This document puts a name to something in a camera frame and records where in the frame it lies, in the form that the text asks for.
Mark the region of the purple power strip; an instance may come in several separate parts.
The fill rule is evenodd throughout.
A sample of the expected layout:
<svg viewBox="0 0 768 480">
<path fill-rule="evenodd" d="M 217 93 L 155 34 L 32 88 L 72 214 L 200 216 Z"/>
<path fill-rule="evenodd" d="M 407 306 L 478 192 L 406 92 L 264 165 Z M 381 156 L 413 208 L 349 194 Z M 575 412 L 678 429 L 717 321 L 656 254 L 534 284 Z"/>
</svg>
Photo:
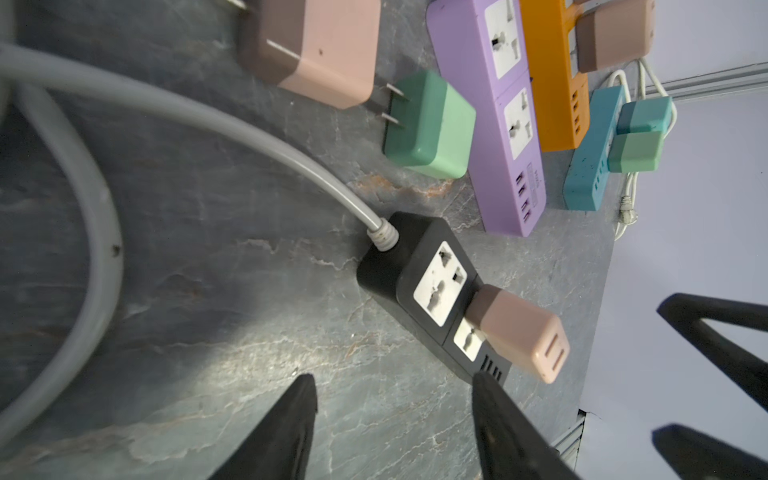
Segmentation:
<svg viewBox="0 0 768 480">
<path fill-rule="evenodd" d="M 434 1 L 426 24 L 440 74 L 476 110 L 469 176 L 483 226 L 527 237 L 546 189 L 520 6 Z"/>
</svg>

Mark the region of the pink plug adapter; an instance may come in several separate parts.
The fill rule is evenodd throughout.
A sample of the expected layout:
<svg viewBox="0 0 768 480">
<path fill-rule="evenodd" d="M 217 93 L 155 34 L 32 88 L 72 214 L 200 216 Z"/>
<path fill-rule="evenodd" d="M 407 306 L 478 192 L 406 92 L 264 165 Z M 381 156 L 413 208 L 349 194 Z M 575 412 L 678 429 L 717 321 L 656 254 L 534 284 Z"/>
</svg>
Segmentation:
<svg viewBox="0 0 768 480">
<path fill-rule="evenodd" d="M 259 80 L 345 110 L 369 100 L 381 2 L 240 1 L 240 66 Z"/>
</svg>

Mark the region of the black power strip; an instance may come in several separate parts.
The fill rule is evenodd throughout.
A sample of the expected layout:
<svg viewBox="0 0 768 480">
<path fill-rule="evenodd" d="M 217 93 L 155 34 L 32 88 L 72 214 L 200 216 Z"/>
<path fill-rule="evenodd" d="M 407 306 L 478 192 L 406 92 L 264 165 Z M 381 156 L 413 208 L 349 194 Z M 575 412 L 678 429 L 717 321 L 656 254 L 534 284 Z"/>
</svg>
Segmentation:
<svg viewBox="0 0 768 480">
<path fill-rule="evenodd" d="M 486 372 L 503 385 L 511 362 L 465 317 L 484 282 L 449 224 L 402 211 L 389 223 L 399 239 L 388 251 L 369 249 L 360 287 L 459 378 L 470 383 Z"/>
</svg>

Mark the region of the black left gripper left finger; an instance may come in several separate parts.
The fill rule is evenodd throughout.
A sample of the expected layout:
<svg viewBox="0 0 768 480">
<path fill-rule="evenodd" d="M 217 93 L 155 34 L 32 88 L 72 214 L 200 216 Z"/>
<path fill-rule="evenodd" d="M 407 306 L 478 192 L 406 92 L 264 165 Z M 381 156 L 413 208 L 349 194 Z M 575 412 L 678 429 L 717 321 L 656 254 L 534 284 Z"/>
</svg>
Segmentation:
<svg viewBox="0 0 768 480">
<path fill-rule="evenodd" d="M 314 376 L 301 374 L 213 479 L 303 479 L 318 411 Z"/>
</svg>

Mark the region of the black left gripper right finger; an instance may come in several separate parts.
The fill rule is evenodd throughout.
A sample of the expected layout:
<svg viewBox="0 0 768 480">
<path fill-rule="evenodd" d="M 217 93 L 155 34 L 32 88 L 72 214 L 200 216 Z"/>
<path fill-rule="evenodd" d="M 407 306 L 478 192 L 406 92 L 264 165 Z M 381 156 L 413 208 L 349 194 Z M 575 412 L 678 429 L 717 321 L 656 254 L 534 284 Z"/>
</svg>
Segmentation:
<svg viewBox="0 0 768 480">
<path fill-rule="evenodd" d="M 484 479 L 577 477 L 487 372 L 472 377 L 472 415 Z"/>
</svg>

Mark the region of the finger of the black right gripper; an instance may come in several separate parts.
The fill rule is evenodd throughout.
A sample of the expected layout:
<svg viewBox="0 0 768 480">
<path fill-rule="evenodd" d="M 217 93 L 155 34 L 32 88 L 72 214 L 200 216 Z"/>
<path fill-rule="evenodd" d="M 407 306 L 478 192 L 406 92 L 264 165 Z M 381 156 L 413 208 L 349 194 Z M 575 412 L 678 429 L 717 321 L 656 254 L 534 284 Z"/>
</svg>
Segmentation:
<svg viewBox="0 0 768 480">
<path fill-rule="evenodd" d="M 652 443 L 680 479 L 766 479 L 767 462 L 689 427 L 670 424 Z"/>
<path fill-rule="evenodd" d="M 765 332 L 765 305 L 675 293 L 659 305 L 657 313 L 752 400 L 767 407 L 767 362 L 706 323 L 715 320 Z"/>
</svg>

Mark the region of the orange power strip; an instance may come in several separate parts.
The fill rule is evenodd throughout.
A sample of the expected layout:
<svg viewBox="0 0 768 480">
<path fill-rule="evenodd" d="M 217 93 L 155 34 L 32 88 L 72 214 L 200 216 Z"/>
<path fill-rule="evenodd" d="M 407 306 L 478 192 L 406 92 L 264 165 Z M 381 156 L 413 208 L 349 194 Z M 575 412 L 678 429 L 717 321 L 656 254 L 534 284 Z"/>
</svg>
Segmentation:
<svg viewBox="0 0 768 480">
<path fill-rule="evenodd" d="M 577 1 L 521 0 L 521 19 L 541 150 L 573 150 L 590 126 L 588 76 L 579 71 Z"/>
</svg>

